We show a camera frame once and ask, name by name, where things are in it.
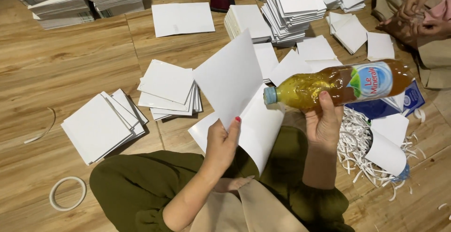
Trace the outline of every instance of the bottle label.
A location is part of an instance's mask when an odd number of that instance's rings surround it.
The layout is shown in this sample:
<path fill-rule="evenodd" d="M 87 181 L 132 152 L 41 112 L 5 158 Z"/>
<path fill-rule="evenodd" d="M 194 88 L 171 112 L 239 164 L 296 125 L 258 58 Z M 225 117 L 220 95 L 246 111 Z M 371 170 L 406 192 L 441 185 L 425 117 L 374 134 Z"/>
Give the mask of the bottle label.
<path fill-rule="evenodd" d="M 357 100 L 385 97 L 392 91 L 392 70 L 385 62 L 355 65 L 347 87 L 354 89 Z"/>

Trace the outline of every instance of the pink fabric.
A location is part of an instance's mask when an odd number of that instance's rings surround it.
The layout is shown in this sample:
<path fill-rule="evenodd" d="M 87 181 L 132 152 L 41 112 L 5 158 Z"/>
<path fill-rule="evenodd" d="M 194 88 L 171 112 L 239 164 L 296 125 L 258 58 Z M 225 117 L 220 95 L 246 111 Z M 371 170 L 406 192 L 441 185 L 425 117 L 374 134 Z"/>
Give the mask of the pink fabric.
<path fill-rule="evenodd" d="M 442 2 L 436 5 L 434 8 L 424 13 L 424 20 L 451 20 L 451 0 L 442 0 Z"/>

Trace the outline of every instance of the beige fabric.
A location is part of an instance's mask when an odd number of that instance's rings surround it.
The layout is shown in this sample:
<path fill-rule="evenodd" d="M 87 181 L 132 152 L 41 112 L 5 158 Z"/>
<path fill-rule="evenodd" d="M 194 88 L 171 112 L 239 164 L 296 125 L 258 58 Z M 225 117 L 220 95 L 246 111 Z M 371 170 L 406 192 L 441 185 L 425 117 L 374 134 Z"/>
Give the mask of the beige fabric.
<path fill-rule="evenodd" d="M 231 193 L 212 192 L 191 226 L 195 232 L 308 232 L 261 183 Z"/>
<path fill-rule="evenodd" d="M 377 0 L 373 12 L 381 19 L 389 19 L 405 0 Z M 426 6 L 433 8 L 442 0 L 427 0 Z M 428 41 L 417 40 L 418 51 L 423 65 L 420 65 L 420 77 L 424 87 L 451 87 L 451 39 Z"/>

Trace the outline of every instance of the olive green pants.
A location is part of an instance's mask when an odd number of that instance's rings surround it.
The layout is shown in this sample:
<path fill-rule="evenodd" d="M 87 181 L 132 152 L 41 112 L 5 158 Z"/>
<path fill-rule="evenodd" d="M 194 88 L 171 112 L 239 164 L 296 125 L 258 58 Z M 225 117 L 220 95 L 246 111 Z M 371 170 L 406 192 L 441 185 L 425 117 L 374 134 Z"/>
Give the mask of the olive green pants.
<path fill-rule="evenodd" d="M 267 187 L 313 231 L 354 231 L 342 214 L 349 202 L 337 189 L 320 190 L 302 183 L 307 139 L 302 131 L 282 126 L 261 177 L 249 155 L 238 148 L 223 177 L 247 177 Z M 90 186 L 106 217 L 120 232 L 166 232 L 163 208 L 196 174 L 203 156 L 157 151 L 116 155 L 94 168 Z"/>

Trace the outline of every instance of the le minerale bottle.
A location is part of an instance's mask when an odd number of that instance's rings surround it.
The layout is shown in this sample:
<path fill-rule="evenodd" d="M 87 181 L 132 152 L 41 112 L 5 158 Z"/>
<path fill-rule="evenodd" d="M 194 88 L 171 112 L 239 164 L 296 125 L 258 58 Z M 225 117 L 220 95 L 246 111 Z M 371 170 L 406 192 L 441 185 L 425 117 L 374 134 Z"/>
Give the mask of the le minerale bottle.
<path fill-rule="evenodd" d="M 335 105 L 362 102 L 400 94 L 412 77 L 407 66 L 393 59 L 328 67 L 318 73 L 300 73 L 278 87 L 264 89 L 266 104 L 282 102 L 308 109 L 319 105 L 319 93 L 329 92 Z"/>

